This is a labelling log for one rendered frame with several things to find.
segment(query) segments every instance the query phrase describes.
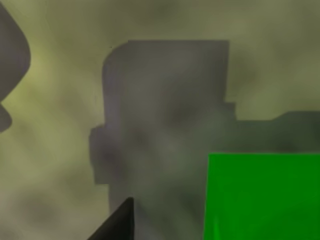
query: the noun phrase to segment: green block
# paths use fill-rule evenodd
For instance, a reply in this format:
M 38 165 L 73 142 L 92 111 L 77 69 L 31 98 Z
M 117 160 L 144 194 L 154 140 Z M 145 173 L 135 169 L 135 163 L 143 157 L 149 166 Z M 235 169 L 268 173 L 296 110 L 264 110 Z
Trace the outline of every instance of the green block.
M 204 240 L 320 240 L 320 155 L 210 154 Z

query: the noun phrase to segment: green screen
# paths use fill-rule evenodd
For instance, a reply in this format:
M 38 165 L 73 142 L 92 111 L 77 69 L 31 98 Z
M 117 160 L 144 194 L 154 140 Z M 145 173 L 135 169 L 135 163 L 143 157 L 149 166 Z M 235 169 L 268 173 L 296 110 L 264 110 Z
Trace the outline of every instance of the green screen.
M 320 155 L 210 154 L 204 240 L 320 240 Z

